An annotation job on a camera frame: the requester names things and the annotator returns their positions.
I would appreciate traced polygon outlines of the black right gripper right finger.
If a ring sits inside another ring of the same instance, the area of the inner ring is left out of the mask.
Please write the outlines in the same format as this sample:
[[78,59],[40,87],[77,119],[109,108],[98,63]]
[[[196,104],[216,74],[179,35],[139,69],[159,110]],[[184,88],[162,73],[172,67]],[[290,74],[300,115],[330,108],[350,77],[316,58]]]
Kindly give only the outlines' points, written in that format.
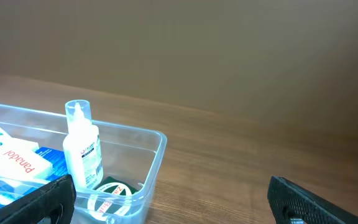
[[358,216],[283,177],[271,177],[267,198],[278,224],[358,224]]

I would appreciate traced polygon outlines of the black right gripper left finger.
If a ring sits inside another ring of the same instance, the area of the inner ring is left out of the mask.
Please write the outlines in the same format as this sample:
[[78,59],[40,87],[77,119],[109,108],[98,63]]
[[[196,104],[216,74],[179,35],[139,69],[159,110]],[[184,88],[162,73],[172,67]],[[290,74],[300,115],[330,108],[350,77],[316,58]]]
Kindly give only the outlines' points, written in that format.
[[72,176],[64,175],[0,208],[0,224],[38,223],[44,218],[67,224],[71,222],[75,200]]

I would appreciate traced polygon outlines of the white dropper bottle clear cap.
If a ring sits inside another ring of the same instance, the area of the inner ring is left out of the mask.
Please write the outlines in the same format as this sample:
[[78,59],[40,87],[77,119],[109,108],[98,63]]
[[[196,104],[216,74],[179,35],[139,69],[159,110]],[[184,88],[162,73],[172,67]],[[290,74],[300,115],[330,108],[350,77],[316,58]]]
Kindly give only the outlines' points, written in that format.
[[78,189],[94,189],[103,178],[103,160],[99,128],[92,123],[87,100],[71,100],[65,104],[68,134],[63,152],[68,173]]

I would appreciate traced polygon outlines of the green balm box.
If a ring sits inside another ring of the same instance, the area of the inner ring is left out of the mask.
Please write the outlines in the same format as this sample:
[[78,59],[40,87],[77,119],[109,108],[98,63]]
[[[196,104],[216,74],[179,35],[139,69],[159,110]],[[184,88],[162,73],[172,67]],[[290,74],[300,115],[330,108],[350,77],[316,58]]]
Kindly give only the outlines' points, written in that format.
[[114,200],[118,196],[132,196],[138,192],[137,189],[131,185],[107,177],[95,188],[97,194],[91,194],[87,201],[88,213],[98,221],[112,222],[110,215],[118,215],[120,217],[127,215],[131,208],[129,203],[119,204]]

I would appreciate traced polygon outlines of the blue VapoDrops box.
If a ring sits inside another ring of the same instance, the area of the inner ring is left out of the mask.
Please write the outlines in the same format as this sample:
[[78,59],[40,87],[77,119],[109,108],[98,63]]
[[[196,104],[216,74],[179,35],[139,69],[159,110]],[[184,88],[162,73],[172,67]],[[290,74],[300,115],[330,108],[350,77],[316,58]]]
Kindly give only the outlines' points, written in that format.
[[37,150],[37,154],[52,163],[52,174],[46,179],[35,179],[7,175],[0,172],[0,208],[35,191],[41,186],[41,182],[50,182],[68,173],[65,156],[62,151],[41,147]]

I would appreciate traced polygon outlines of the white Panadol caplets box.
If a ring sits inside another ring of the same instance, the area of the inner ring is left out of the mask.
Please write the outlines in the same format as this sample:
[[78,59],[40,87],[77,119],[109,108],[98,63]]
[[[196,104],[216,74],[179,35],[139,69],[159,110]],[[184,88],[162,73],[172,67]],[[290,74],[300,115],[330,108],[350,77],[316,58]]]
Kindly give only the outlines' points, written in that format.
[[46,179],[53,165],[37,154],[36,142],[13,138],[0,128],[0,172],[24,178]]

